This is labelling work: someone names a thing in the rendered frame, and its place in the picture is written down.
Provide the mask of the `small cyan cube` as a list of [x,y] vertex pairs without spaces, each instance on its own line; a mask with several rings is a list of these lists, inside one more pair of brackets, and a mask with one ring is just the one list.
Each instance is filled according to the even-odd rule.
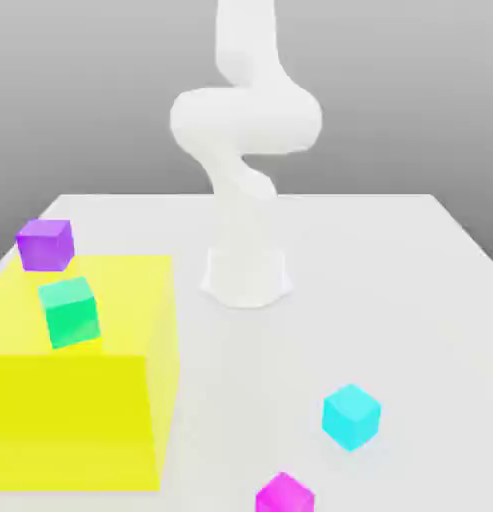
[[348,384],[324,399],[322,428],[340,447],[352,452],[377,434],[381,411],[379,401]]

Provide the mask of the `large yellow box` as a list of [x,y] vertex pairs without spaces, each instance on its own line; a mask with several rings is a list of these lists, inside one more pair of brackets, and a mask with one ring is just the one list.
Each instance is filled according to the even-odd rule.
[[[101,334],[51,345],[38,290],[83,277]],[[180,372],[172,260],[79,255],[0,269],[0,491],[160,487]]]

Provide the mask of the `small purple cube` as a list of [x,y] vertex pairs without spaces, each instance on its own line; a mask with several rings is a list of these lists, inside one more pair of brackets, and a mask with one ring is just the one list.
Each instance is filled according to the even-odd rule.
[[67,219],[31,219],[15,235],[22,267],[30,272],[61,272],[75,255]]

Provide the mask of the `small magenta cube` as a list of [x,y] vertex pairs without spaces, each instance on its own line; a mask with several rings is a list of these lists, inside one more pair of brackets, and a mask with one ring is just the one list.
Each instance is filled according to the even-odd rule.
[[315,495],[285,472],[274,476],[255,497],[255,512],[314,512]]

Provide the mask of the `small green cube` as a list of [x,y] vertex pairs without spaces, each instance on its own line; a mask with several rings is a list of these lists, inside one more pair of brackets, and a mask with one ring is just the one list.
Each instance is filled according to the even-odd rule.
[[101,336],[95,296],[85,277],[42,285],[38,295],[53,349]]

